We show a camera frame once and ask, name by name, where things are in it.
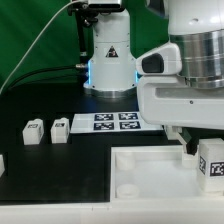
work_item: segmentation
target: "cable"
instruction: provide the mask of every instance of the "cable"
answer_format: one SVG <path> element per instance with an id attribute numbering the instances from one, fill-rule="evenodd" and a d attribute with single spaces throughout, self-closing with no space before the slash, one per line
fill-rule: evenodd
<path id="1" fill-rule="evenodd" d="M 16 86 L 15 85 L 11 86 L 10 89 L 13 89 L 14 87 L 22 86 L 22 85 L 25 85 L 25 84 L 31 84 L 31 83 L 42 82 L 42 81 L 47 81 L 47 80 L 54 80 L 54 79 L 61 79 L 61 78 L 68 78 L 68 77 L 75 77 L 75 76 L 83 76 L 84 77 L 83 74 L 79 74 L 79 73 L 68 74 L 68 75 L 62 75 L 62 76 L 51 77 L 51 78 L 46 78 L 46 79 L 38 79 L 38 80 L 26 82 L 26 83 L 21 83 L 21 84 L 16 85 Z"/>
<path id="2" fill-rule="evenodd" d="M 79 2 L 86 2 L 86 0 L 77 0 L 77 1 L 73 1 L 68 3 L 67 5 L 65 5 L 64 7 L 62 7 L 51 19 L 50 21 L 47 23 L 47 25 L 43 28 L 43 30 L 39 33 L 39 35 L 37 36 L 37 38 L 34 40 L 34 42 L 31 44 L 30 48 L 27 50 L 27 52 L 24 54 L 24 56 L 22 57 L 22 59 L 19 61 L 19 63 L 16 65 L 16 67 L 13 69 L 13 71 L 9 74 L 8 78 L 5 80 L 5 82 L 3 83 L 3 85 L 1 86 L 0 89 L 0 96 L 3 92 L 4 87 L 6 86 L 6 84 L 8 83 L 9 79 L 14 75 L 14 73 L 17 71 L 17 69 L 20 67 L 20 65 L 23 63 L 23 61 L 26 59 L 27 55 L 30 53 L 30 51 L 33 49 L 34 45 L 37 43 L 37 41 L 40 39 L 40 37 L 43 35 L 43 33 L 45 32 L 45 30 L 51 25 L 51 23 L 54 21 L 54 19 L 63 11 L 65 10 L 68 6 L 79 3 Z"/>
<path id="3" fill-rule="evenodd" d="M 10 83 L 10 85 L 8 86 L 8 89 L 12 89 L 18 82 L 36 74 L 45 73 L 45 72 L 53 72 L 53 71 L 61 71 L 61 70 L 69 70 L 74 68 L 75 68 L 74 65 L 69 65 L 69 66 L 61 66 L 61 67 L 53 67 L 53 68 L 43 68 L 43 69 L 38 69 L 32 72 L 28 72 L 20 76 L 19 78 L 15 79 L 12 83 Z"/>

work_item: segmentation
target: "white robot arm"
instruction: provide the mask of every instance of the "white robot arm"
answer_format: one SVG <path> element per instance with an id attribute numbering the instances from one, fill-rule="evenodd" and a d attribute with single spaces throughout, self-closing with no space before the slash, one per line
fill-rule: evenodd
<path id="1" fill-rule="evenodd" d="M 224 1 L 150 0 L 146 5 L 169 16 L 170 40 L 137 59 L 142 117 L 154 124 L 224 129 Z"/>

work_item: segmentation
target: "green backdrop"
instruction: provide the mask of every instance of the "green backdrop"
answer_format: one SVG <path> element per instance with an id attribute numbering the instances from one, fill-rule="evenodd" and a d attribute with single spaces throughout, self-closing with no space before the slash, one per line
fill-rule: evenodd
<path id="1" fill-rule="evenodd" d="M 0 0 L 0 85 L 46 23 L 68 2 Z M 168 22 L 149 12 L 144 0 L 124 0 L 124 5 L 131 16 L 131 51 L 135 57 L 167 41 Z M 91 55 L 92 32 L 85 30 L 85 34 Z M 64 11 L 44 33 L 10 82 L 32 70 L 76 64 L 79 62 L 78 49 L 75 18 L 69 17 Z M 41 76 L 48 77 L 52 77 L 52 73 Z"/>

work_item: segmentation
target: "small white cube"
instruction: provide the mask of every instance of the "small white cube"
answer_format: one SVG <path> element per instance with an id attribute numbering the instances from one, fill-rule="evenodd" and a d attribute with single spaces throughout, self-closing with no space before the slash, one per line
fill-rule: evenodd
<path id="1" fill-rule="evenodd" d="M 35 119 L 29 121 L 23 129 L 24 145 L 38 145 L 44 134 L 43 121 Z"/>
<path id="2" fill-rule="evenodd" d="M 224 141 L 205 139 L 199 142 L 197 179 L 204 192 L 224 191 Z"/>
<path id="3" fill-rule="evenodd" d="M 67 143 L 70 132 L 69 120 L 67 118 L 61 118 L 55 120 L 51 128 L 51 140 L 53 144 Z"/>

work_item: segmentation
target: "warning triangle label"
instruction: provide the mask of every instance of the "warning triangle label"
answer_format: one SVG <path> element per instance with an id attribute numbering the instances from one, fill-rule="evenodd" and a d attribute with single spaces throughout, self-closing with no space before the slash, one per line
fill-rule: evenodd
<path id="1" fill-rule="evenodd" d="M 111 46 L 111 48 L 110 48 L 110 50 L 108 51 L 106 57 L 107 57 L 107 58 L 118 58 L 117 52 L 116 52 L 116 50 L 114 49 L 113 46 Z"/>

